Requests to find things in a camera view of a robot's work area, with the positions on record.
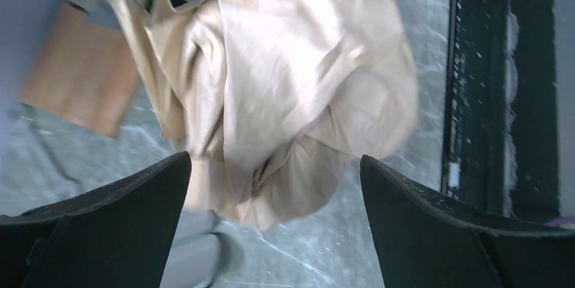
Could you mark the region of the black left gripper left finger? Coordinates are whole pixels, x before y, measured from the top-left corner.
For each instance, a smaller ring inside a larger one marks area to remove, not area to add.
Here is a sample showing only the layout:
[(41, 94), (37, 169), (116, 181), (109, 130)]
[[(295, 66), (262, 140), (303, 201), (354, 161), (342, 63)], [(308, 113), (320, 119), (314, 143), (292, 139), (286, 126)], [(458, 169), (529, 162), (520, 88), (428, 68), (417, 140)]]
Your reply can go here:
[(176, 153), (126, 178), (1, 216), (2, 287), (158, 287), (191, 174)]

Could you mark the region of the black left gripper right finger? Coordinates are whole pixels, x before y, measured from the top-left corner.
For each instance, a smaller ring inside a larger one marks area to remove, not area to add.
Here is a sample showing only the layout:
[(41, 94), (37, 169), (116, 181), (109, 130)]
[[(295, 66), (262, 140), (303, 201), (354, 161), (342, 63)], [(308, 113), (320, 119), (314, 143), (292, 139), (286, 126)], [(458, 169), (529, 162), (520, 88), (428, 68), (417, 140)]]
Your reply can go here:
[(573, 287), (574, 231), (480, 211), (363, 156), (386, 287)]

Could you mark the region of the brown plywood board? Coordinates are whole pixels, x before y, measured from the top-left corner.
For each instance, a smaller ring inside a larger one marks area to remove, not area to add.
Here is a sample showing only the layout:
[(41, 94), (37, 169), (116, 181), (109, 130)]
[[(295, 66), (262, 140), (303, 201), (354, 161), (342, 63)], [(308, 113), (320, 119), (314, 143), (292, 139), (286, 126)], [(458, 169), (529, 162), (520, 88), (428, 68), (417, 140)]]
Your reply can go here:
[(20, 101), (113, 137), (139, 82), (130, 50), (120, 30), (61, 2)]

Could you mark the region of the beige black folding umbrella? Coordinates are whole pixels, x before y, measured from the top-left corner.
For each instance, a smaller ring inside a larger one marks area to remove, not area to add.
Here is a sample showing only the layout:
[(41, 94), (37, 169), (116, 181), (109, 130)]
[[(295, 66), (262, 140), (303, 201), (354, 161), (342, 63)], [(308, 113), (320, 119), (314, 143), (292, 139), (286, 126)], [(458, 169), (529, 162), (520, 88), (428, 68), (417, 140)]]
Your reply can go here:
[(109, 2), (164, 138), (191, 158), (185, 209), (260, 230), (302, 218), (417, 125), (395, 0)]

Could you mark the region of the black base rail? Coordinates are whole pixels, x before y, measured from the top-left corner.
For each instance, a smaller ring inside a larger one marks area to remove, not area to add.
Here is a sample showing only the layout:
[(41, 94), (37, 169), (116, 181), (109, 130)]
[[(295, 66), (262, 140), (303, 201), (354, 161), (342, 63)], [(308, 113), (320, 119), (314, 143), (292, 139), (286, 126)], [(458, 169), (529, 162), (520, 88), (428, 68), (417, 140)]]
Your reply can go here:
[(442, 193), (529, 222), (559, 216), (554, 0), (450, 0)]

